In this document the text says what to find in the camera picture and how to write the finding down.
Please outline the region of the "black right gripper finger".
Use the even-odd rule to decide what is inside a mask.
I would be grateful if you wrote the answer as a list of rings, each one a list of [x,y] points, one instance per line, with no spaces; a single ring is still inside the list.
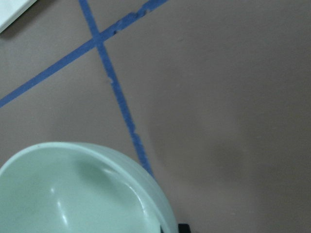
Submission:
[[[178,232],[179,233],[190,233],[190,226],[187,223],[179,223],[178,224]]]

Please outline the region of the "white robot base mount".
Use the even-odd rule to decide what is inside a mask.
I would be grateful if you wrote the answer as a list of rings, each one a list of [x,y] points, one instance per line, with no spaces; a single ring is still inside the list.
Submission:
[[[0,0],[0,32],[3,32],[37,0]]]

